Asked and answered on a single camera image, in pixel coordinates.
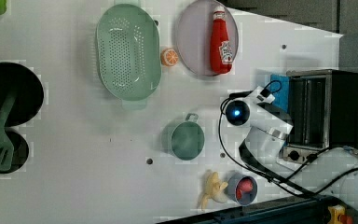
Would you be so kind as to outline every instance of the black frying pan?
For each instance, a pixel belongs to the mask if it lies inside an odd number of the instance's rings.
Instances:
[[[17,98],[8,116],[6,126],[12,127],[32,119],[43,104],[43,87],[37,76],[17,63],[0,63],[0,109],[13,85]]]

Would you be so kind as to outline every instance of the bottle label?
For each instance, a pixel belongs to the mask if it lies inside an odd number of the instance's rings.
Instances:
[[[223,41],[222,46],[219,47],[220,58],[222,59],[223,64],[232,63],[232,50],[229,45],[229,41]]]

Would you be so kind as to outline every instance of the black cable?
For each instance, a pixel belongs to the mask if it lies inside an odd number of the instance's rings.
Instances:
[[[301,166],[298,167],[298,169],[296,169],[289,176],[287,176],[285,178],[285,180],[283,182],[281,182],[281,183],[285,183],[286,181],[289,181],[293,176],[295,176],[298,172],[300,172],[302,170],[302,168],[304,168],[306,165],[308,165],[308,160],[306,160],[304,163],[302,163]]]
[[[268,86],[270,86],[272,83],[279,83],[279,88],[276,91],[271,90],[271,93],[276,93],[278,91],[280,91],[282,89],[282,83],[280,82],[280,80],[272,80],[270,81],[267,86],[264,87],[264,89],[266,89]]]
[[[285,188],[284,186],[282,186],[281,184],[277,184],[277,183],[274,183],[276,186],[280,187],[281,189],[283,189],[284,191],[286,191],[287,193],[293,195],[293,196],[296,196],[298,198],[305,198],[305,199],[308,199],[308,198],[311,198],[311,197],[308,197],[307,194],[296,194],[296,193],[293,193],[292,191],[288,190],[287,188]]]
[[[229,98],[227,98],[227,99],[225,99],[223,102],[222,102],[222,104],[220,104],[220,114],[221,115],[225,115],[225,108],[226,108],[226,106],[227,106],[227,104],[228,104],[228,102],[230,101],[230,100],[234,100],[235,98],[231,98],[231,97],[229,97]]]
[[[351,174],[353,172],[358,171],[358,167],[357,168],[352,168],[349,171],[346,171],[344,173],[342,173],[341,175],[337,176],[336,178],[334,178],[332,181],[330,181],[327,185],[325,185],[323,188],[319,189],[318,191],[314,192],[314,194],[319,194],[322,191],[324,191],[325,189],[329,188],[330,186],[332,186],[334,183],[336,183],[340,178],[342,178],[345,175]]]

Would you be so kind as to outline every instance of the spatula handle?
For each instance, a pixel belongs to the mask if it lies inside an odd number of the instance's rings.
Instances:
[[[7,122],[8,115],[10,114],[11,108],[16,101],[16,92],[11,90],[7,94],[7,98],[5,99],[1,111],[0,111],[0,127],[5,127]]]

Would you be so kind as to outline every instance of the screw hole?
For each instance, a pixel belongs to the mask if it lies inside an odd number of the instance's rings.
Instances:
[[[152,160],[152,159],[147,159],[146,163],[147,163],[148,165],[151,165],[151,164],[153,164],[153,160]]]

